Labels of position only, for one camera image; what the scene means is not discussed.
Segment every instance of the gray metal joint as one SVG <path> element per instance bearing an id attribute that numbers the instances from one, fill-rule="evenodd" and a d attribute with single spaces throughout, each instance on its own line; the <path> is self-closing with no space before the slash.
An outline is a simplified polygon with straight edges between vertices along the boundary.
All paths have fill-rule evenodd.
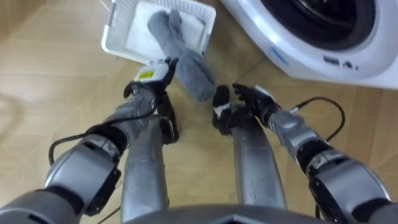
<path id="1" fill-rule="evenodd" d="M 269 127 L 294 159 L 303 143 L 318 138 L 301 116 L 288 111 L 280 110 L 273 114 L 269 120 Z"/>
<path id="2" fill-rule="evenodd" d="M 349 223 L 358 220 L 353 216 L 355 208 L 378 198 L 390 200 L 378 177 L 360 162 L 347 159 L 325 169 L 315 176 L 322 184 Z"/>

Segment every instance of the sticker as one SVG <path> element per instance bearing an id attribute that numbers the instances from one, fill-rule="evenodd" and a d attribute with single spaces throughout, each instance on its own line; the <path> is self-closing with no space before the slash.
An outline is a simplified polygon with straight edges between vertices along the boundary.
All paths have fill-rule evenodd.
<path id="1" fill-rule="evenodd" d="M 147 72 L 142 72 L 141 74 L 138 75 L 137 80 L 144 80 L 144 79 L 149 79 L 154 76 L 155 71 L 147 71 Z"/>
<path id="2" fill-rule="evenodd" d="M 278 52 L 278 50 L 275 47 L 271 47 L 269 49 L 270 53 L 273 53 L 284 65 L 288 66 L 289 62 L 286 61 L 285 58 L 283 58 L 283 56 L 281 56 L 281 54 Z"/>

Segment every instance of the yellow label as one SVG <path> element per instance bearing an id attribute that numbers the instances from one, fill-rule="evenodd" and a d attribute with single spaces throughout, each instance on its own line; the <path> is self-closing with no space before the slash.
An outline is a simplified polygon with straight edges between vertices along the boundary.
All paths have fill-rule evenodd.
<path id="1" fill-rule="evenodd" d="M 155 71 L 142 72 L 138 75 L 138 80 L 149 79 L 154 76 Z"/>

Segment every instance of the washing machine panel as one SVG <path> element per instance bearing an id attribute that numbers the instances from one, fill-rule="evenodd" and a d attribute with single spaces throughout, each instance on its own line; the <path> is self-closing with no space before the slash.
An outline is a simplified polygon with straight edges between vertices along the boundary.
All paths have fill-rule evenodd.
<path id="1" fill-rule="evenodd" d="M 262 51 L 291 77 L 398 88 L 398 0 L 374 0 L 368 38 L 348 50 L 314 47 L 287 30 L 260 0 L 221 0 Z"/>

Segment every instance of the wooden floor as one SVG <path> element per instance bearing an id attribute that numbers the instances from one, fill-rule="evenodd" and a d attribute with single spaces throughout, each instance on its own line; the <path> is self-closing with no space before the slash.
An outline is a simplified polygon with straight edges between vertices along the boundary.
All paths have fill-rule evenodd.
<path id="1" fill-rule="evenodd" d="M 219 0 L 203 2 L 217 10 L 205 56 L 217 83 L 260 85 L 283 108 L 313 96 L 337 101 L 346 111 L 347 122 L 331 144 L 373 169 L 391 197 L 398 200 L 398 91 L 289 78 L 265 58 Z M 102 3 L 108 6 L 109 1 L 101 1 L 101 7 Z M 91 36 L 85 27 L 100 34 L 103 21 L 82 23 L 82 19 L 91 16 L 81 8 L 91 9 L 90 4 L 99 4 L 99 0 L 50 0 L 19 32 L 11 35 L 9 42 L 0 46 L 0 96 L 5 115 L 0 138 L 1 204 L 11 196 L 41 187 L 49 168 L 49 144 L 82 132 L 111 113 L 123 101 L 125 84 L 141 66 L 101 53 L 99 38 Z M 102 9 L 90 11 L 97 12 L 98 17 L 106 15 Z M 171 206 L 236 203 L 232 141 L 213 129 L 210 103 L 196 104 L 177 80 L 168 92 L 181 132 L 178 143 L 164 147 Z M 11 115 L 18 111 L 17 125 L 10 124 Z M 333 106 L 322 102 L 309 105 L 300 114 L 324 137 L 337 128 L 341 119 Z M 266 133 L 289 210 L 313 215 L 314 202 L 305 176 L 275 136 Z M 71 145 L 62 146 L 57 155 Z M 96 223 L 118 207 L 122 182 L 104 211 L 93 218 L 85 217 L 83 223 Z M 106 223 L 118 220 L 116 214 Z"/>

